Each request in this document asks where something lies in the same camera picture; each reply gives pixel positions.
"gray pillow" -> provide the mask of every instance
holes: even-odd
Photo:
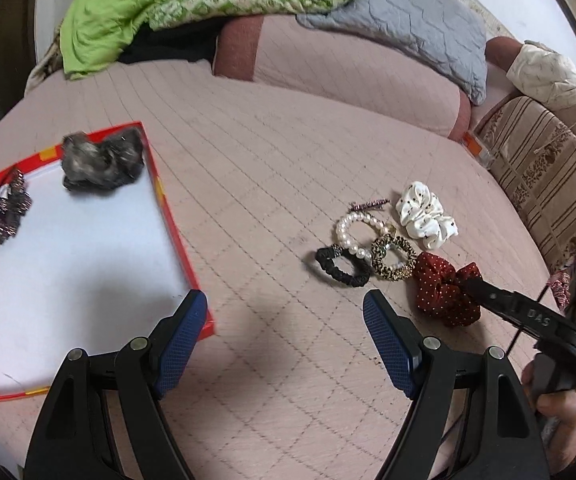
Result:
[[[454,81],[475,105],[485,100],[484,22],[458,0],[353,0],[297,20],[395,47]]]

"human hand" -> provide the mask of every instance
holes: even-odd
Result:
[[[521,373],[521,384],[531,405],[533,377],[534,362],[531,362]],[[576,389],[541,395],[536,400],[536,409],[546,417],[555,416],[559,419],[559,425],[546,449],[550,472],[555,474],[568,467],[576,458]]]

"hair accessory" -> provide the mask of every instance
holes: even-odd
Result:
[[[365,259],[367,263],[372,263],[372,251],[359,246],[357,240],[348,234],[348,227],[353,222],[364,222],[374,227],[382,236],[395,230],[393,225],[388,225],[370,213],[352,212],[342,216],[337,222],[337,243],[343,249],[348,249],[350,254],[356,254],[358,258]]]
[[[339,256],[343,256],[351,261],[356,269],[356,274],[354,276],[349,275],[347,272],[343,272],[343,270],[335,266],[333,260]],[[325,270],[325,273],[329,274],[332,278],[337,280],[337,282],[345,283],[349,286],[363,286],[368,283],[368,280],[370,279],[369,264],[357,256],[350,254],[348,249],[343,249],[338,245],[331,245],[330,247],[319,249],[315,254],[315,259],[319,262],[321,268]]]
[[[455,270],[442,257],[421,253],[414,276],[419,286],[417,307],[428,316],[439,318],[448,327],[468,326],[481,317],[481,307],[461,288],[467,278],[481,278],[474,262]]]
[[[427,250],[434,251],[448,238],[458,235],[454,219],[444,214],[441,202],[423,182],[410,184],[395,204],[395,210],[408,236],[422,240]]]
[[[357,204],[356,202],[350,202],[350,212],[357,212],[357,211],[367,211],[368,209],[376,209],[381,211],[383,206],[389,204],[390,201],[387,198],[378,198],[376,200],[370,200],[369,202],[365,202],[363,204]]]
[[[13,168],[4,178],[2,186],[8,176],[11,176],[12,180],[8,184],[6,195],[0,196],[0,245],[17,234],[21,217],[28,212],[33,203],[26,193],[26,182],[21,171]]]
[[[570,274],[566,270],[554,273],[548,279],[548,286],[552,290],[556,306],[565,313],[570,305]]]
[[[407,262],[400,262],[395,266],[386,266],[383,258],[386,257],[386,251],[395,247],[407,254]],[[408,240],[401,236],[394,236],[392,233],[386,233],[372,242],[372,268],[376,275],[385,280],[397,282],[405,280],[412,276],[413,269],[417,263],[417,254],[410,245]]]
[[[143,171],[141,129],[127,126],[100,142],[83,132],[63,138],[63,187],[69,191],[108,191],[132,184]]]

